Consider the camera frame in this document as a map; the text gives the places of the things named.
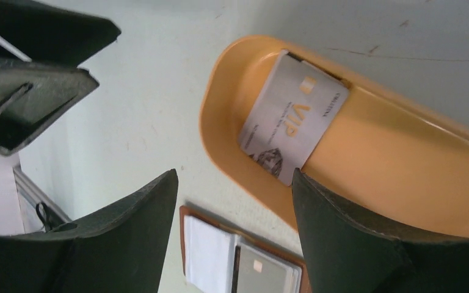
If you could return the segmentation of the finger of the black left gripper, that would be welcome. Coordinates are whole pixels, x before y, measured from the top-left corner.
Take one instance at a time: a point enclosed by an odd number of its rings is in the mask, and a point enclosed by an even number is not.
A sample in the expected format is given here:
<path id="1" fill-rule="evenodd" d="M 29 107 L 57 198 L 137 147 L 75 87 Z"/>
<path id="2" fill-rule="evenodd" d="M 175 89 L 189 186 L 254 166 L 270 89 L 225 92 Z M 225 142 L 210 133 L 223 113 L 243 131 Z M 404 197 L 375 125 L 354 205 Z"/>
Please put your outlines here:
<path id="1" fill-rule="evenodd" d="M 0 155 L 28 146 L 99 85 L 82 68 L 0 58 Z"/>
<path id="2" fill-rule="evenodd" d="M 116 41 L 109 19 L 37 1 L 0 1 L 0 57 L 76 67 Z"/>

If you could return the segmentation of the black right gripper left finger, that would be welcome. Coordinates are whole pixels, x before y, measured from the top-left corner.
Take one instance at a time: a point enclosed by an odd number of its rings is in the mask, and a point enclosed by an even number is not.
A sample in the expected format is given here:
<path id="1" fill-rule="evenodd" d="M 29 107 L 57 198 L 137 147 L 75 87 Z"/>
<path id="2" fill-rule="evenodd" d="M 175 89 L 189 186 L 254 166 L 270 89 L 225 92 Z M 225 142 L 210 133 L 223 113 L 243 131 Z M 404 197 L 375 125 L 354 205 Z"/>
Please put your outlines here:
<path id="1" fill-rule="evenodd" d="M 157 292 L 177 193 L 172 169 L 51 231 L 0 236 L 0 292 Z"/>

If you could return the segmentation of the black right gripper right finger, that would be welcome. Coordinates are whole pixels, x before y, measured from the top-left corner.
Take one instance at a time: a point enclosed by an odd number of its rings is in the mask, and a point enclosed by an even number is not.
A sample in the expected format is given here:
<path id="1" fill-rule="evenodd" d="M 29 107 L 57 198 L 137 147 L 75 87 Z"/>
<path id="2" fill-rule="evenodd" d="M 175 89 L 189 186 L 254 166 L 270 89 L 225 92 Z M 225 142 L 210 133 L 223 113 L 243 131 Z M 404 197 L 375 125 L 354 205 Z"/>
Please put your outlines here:
<path id="1" fill-rule="evenodd" d="M 313 292 L 469 292 L 469 238 L 384 217 L 300 170 L 291 187 Z"/>

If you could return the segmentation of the brown leather card holder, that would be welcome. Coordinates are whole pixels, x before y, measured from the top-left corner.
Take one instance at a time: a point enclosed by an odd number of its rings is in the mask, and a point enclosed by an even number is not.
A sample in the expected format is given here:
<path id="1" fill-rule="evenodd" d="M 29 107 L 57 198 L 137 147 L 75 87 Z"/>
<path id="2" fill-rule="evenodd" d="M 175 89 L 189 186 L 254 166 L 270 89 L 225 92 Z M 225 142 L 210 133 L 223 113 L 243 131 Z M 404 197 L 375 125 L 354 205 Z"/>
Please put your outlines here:
<path id="1" fill-rule="evenodd" d="M 181 206 L 187 283 L 201 292 L 312 292 L 305 261 L 194 206 Z"/>

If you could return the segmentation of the grey card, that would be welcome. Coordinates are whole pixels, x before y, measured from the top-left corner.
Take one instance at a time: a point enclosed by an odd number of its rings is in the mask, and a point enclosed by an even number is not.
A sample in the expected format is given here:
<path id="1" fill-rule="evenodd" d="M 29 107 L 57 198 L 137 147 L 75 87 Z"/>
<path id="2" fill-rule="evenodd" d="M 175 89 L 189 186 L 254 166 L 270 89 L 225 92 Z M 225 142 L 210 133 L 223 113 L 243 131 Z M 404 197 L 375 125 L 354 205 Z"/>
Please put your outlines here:
<path id="1" fill-rule="evenodd" d="M 232 292 L 299 292 L 302 269 L 262 249 L 236 246 Z"/>

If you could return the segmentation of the silver VIP card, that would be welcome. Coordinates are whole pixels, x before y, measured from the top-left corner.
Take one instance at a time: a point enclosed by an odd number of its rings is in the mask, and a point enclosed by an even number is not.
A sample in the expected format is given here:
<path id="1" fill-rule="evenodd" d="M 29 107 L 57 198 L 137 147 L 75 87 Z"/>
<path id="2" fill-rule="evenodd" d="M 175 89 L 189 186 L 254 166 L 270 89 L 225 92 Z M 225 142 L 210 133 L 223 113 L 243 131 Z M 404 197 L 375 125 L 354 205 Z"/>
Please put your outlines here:
<path id="1" fill-rule="evenodd" d="M 340 80 L 281 51 L 239 133 L 240 149 L 290 186 L 349 93 Z"/>

